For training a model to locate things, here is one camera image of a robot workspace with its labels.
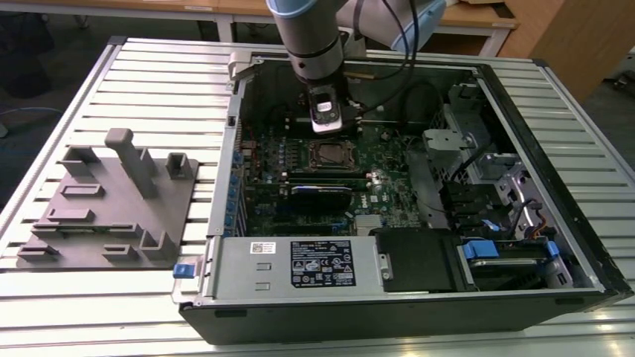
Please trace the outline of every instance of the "black cable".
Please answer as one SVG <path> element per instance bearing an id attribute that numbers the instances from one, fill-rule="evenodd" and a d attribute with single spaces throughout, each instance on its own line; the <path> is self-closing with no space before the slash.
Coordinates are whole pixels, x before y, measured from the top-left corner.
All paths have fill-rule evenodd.
<path id="1" fill-rule="evenodd" d="M 362 17 L 362 9 L 364 8 L 364 0 L 358 0 L 354 9 L 354 38 L 355 41 L 363 38 L 362 32 L 359 30 L 359 18 Z"/>
<path id="2" fill-rule="evenodd" d="M 406 55 L 404 55 L 404 61 L 400 63 L 400 66 L 396 69 L 396 71 L 391 74 L 387 74 L 386 76 L 375 77 L 372 80 L 387 80 L 388 78 L 395 77 L 400 72 L 403 72 L 406 66 L 408 65 L 408 58 L 410 58 L 410 46 L 408 46 L 408 40 L 406 39 L 404 27 L 400 25 L 398 14 L 395 13 L 395 9 L 392 8 L 392 6 L 390 6 L 388 0 L 382 0 L 382 2 L 384 3 L 386 9 L 388 10 L 390 15 L 392 16 L 395 22 L 398 23 L 396 26 L 399 27 L 402 41 L 404 42 Z"/>
<path id="3" fill-rule="evenodd" d="M 400 93 L 403 88 L 408 85 L 408 82 L 412 78 L 412 72 L 415 71 L 415 64 L 416 64 L 416 50 L 419 48 L 419 16 L 416 15 L 416 4 L 415 0 L 408 0 L 410 2 L 410 10 L 412 12 L 412 24 L 415 26 L 415 41 L 412 43 L 412 61 L 410 63 L 408 74 L 404 77 L 404 81 L 400 86 L 394 90 L 394 92 L 379 102 L 376 102 L 372 106 L 367 106 L 359 111 L 359 115 L 363 116 L 366 113 L 372 112 L 379 106 L 384 105 L 391 99 L 396 97 Z"/>
<path id="4" fill-rule="evenodd" d="M 480 158 L 480 156 L 486 153 L 487 149 L 490 149 L 491 145 L 492 145 L 492 141 L 490 139 L 490 141 L 487 141 L 487 143 L 484 143 L 476 149 L 472 156 L 459 165 L 459 167 L 456 168 L 456 171 L 452 173 L 452 176 L 450 176 L 450 181 L 454 181 L 456 179 L 456 176 L 462 173 L 464 169 L 467 169 L 467 167 L 472 164 L 472 162 L 475 162 L 476 159 Z"/>
<path id="5" fill-rule="evenodd" d="M 516 234 L 516 226 L 520 221 L 520 217 L 523 216 L 523 210 L 528 206 L 530 203 L 535 202 L 535 199 L 526 199 L 523 203 L 520 204 L 520 207 L 518 209 L 516 216 L 514 217 L 512 224 L 510 226 L 510 234 L 507 236 L 507 239 L 511 240 L 514 238 L 514 235 Z"/>
<path id="6" fill-rule="evenodd" d="M 396 116 L 398 116 L 396 119 L 402 120 L 404 123 L 410 121 L 407 113 L 406 113 L 406 109 L 408 108 L 410 94 L 412 93 L 412 90 L 415 90 L 416 88 L 422 86 L 434 89 L 436 93 L 436 97 L 439 99 L 439 109 L 436 110 L 436 113 L 443 111 L 443 95 L 440 94 L 439 89 L 432 84 L 432 82 L 430 82 L 426 78 L 420 78 L 419 80 L 416 80 L 416 82 L 411 83 L 408 87 L 406 87 L 399 97 L 399 103 L 396 105 Z"/>
<path id="7" fill-rule="evenodd" d="M 447 214 L 447 211 L 444 210 L 440 210 L 439 208 L 434 208 L 431 205 L 428 205 L 426 202 L 422 202 L 422 205 L 426 206 L 427 208 L 430 208 L 431 210 L 435 210 L 436 212 L 440 212 L 440 213 L 446 213 Z"/>

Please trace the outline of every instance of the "table leg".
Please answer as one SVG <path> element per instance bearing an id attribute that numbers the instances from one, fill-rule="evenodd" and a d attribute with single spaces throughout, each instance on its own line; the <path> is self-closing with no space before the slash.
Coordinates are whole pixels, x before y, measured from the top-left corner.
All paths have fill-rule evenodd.
<path id="1" fill-rule="evenodd" d="M 219 27 L 219 39 L 220 42 L 235 41 L 235 21 L 232 15 L 218 14 L 216 26 Z"/>
<path id="2" fill-rule="evenodd" d="M 498 28 L 494 30 L 494 33 L 487 37 L 486 44 L 480 50 L 480 57 L 496 57 L 498 52 L 500 51 L 503 44 L 506 43 L 507 36 L 510 35 L 510 29 Z"/>
<path id="3" fill-rule="evenodd" d="M 74 15 L 72 18 L 76 20 L 78 27 L 82 30 L 88 28 L 88 16 L 87 15 Z"/>
<path id="4" fill-rule="evenodd" d="M 10 134 L 10 130 L 7 127 L 0 123 L 0 138 L 4 138 Z"/>

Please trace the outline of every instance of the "wooden table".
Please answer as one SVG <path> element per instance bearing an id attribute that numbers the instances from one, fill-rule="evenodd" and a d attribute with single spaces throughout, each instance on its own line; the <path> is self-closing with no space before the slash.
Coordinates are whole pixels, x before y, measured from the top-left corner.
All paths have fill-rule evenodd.
<path id="1" fill-rule="evenodd" d="M 0 0 L 0 10 L 27 13 L 215 21 L 219 0 Z"/>
<path id="2" fill-rule="evenodd" d="M 223 42 L 235 40 L 232 36 L 234 23 L 274 23 L 266 0 L 219 0 L 215 12 L 219 14 L 216 22 Z M 499 17 L 490 5 L 459 3 L 447 8 L 435 33 L 487 37 L 479 56 L 495 57 L 510 31 L 518 26 L 519 21 Z"/>
<path id="3" fill-rule="evenodd" d="M 0 0 L 0 10 L 214 21 L 222 42 L 235 42 L 239 22 L 274 23 L 266 0 Z M 500 18 L 488 5 L 456 4 L 447 9 L 435 32 L 484 36 L 480 56 L 495 57 L 518 25 L 518 20 Z"/>

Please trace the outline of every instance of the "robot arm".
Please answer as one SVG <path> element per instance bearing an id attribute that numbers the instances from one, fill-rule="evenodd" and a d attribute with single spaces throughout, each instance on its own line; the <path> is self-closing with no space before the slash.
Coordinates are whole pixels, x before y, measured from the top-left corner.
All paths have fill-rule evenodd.
<path id="1" fill-rule="evenodd" d="M 410 0 L 387 2 L 406 38 L 383 0 L 267 0 L 294 71 L 308 87 L 312 128 L 319 134 L 339 131 L 346 117 L 355 116 L 348 106 L 338 26 L 358 28 L 371 39 L 404 52 L 428 41 L 446 9 L 446 0 L 415 0 L 420 29 L 415 44 Z"/>

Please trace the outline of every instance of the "motherboard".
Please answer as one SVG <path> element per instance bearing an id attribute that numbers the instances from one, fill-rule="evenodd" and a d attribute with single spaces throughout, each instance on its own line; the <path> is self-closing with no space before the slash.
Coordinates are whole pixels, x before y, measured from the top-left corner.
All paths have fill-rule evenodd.
<path id="1" fill-rule="evenodd" d="M 247 235 L 368 235 L 374 228 L 419 227 L 404 152 L 416 140 L 380 124 L 336 137 L 298 123 L 247 128 Z"/>

